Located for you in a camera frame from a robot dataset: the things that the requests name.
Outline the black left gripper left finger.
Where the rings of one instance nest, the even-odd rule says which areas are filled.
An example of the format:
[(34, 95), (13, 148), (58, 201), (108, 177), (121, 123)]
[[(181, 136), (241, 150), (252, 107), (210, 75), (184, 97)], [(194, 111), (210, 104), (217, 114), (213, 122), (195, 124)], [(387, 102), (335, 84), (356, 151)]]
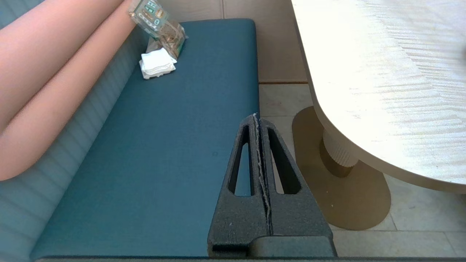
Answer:
[[(208, 233), (210, 257), (247, 257), (250, 244), (270, 234), (270, 204), (262, 170), (256, 114), (238, 128)], [(250, 196), (235, 194), (243, 146), (248, 145)]]

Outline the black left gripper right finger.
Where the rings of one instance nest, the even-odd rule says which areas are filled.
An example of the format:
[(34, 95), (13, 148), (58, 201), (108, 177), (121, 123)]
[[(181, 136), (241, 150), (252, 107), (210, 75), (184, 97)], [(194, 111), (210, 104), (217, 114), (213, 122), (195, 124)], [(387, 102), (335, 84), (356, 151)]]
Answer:
[(331, 237), (332, 230), (276, 126), (260, 119), (260, 135), (271, 233)]

